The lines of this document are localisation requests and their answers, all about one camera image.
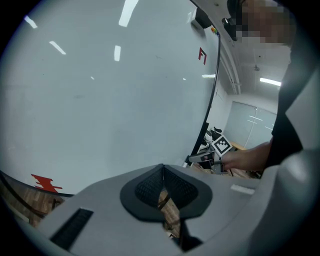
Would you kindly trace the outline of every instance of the ceiling light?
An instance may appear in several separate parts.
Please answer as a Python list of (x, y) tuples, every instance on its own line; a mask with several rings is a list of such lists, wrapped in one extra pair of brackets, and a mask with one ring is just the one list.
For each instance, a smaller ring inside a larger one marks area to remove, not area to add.
[(281, 82), (278, 82), (278, 81), (274, 81), (274, 80), (270, 80), (270, 79), (266, 79), (266, 78), (260, 78), (260, 82), (265, 82), (265, 83), (268, 83), (268, 84), (273, 84), (273, 85), (276, 85), (276, 86), (281, 86)]
[(202, 77), (203, 78), (215, 78), (216, 74), (203, 74)]
[(66, 55), (65, 51), (60, 48), (59, 45), (55, 41), (50, 41), (49, 44), (52, 44), (54, 48), (56, 48), (60, 53)]
[(127, 27), (130, 21), (132, 12), (134, 11), (139, 0), (125, 0), (122, 9), (121, 17), (119, 19), (119, 25), (121, 27)]
[(37, 24), (32, 19), (30, 19), (28, 16), (25, 16), (24, 20), (26, 22), (28, 22), (33, 29), (36, 29), (38, 27)]
[(251, 122), (251, 123), (254, 123), (254, 124), (257, 124), (256, 122), (253, 122), (253, 121), (250, 121), (250, 120), (247, 120), (247, 121), (249, 121), (249, 122)]
[(255, 119), (258, 119), (258, 120), (260, 120), (260, 121), (263, 121), (262, 119), (260, 119), (260, 118), (257, 118), (257, 117), (255, 117), (255, 116), (252, 116), (252, 115), (249, 115), (249, 117), (251, 117), (251, 118), (255, 118)]
[(121, 46), (116, 45), (114, 47), (114, 60), (116, 62), (120, 61), (120, 53), (121, 53)]

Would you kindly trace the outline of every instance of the red marking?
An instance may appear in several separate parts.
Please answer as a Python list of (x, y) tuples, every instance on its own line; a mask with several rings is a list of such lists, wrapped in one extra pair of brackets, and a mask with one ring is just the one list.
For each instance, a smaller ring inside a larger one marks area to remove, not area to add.
[(202, 50), (202, 48), (200, 47), (200, 51), (199, 51), (199, 60), (201, 60), (201, 56), (204, 55), (204, 61), (203, 61), (203, 65), (206, 65), (206, 60), (207, 60), (207, 54), (204, 52), (204, 50)]
[(31, 174), (31, 176), (33, 176), (36, 180), (38, 180), (38, 182), (36, 182), (37, 184), (42, 186), (42, 187), (35, 186), (37, 189), (55, 192), (55, 193), (58, 193), (58, 191), (56, 191), (55, 189), (62, 189), (62, 187), (60, 186), (52, 186), (51, 182), (53, 182), (53, 180), (51, 178), (45, 178), (45, 177), (41, 177), (34, 174)]

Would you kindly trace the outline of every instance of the ceiling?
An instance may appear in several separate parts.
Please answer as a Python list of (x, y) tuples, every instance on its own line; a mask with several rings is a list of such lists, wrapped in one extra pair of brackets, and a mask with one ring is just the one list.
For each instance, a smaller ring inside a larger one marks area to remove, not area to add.
[(290, 48), (280, 44), (263, 43), (257, 37), (239, 37), (238, 41), (232, 41), (222, 24), (223, 18), (230, 17), (227, 0), (194, 2), (208, 14), (221, 35), (220, 68), (225, 69), (232, 81), (226, 92), (255, 94), (278, 101), (280, 87), (260, 82), (260, 78), (281, 82), (290, 63)]

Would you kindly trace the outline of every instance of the dark sleeve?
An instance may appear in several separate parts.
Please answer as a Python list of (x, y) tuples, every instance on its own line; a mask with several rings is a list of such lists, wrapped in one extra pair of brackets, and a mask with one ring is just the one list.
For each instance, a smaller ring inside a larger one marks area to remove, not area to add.
[(318, 59), (304, 36), (298, 36), (294, 41), (290, 58), (291, 63), (288, 65), (279, 91), (278, 111), (266, 167), (279, 165), (289, 155), (302, 150), (300, 139), (286, 116), (286, 111), (307, 84)]

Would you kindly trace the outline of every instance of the ceiling fixture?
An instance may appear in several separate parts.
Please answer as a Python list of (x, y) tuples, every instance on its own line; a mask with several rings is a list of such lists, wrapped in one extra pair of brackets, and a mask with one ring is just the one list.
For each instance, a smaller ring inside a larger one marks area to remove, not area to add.
[(262, 77), (260, 78), (260, 82), (264, 82), (264, 83), (268, 83), (268, 84), (272, 84), (272, 85), (276, 85), (276, 86), (281, 86), (281, 82), (262, 78)]
[(257, 65), (254, 66), (253, 68), (254, 71), (260, 71), (260, 67), (258, 67)]
[(215, 78), (216, 74), (203, 74), (202, 77), (203, 78)]

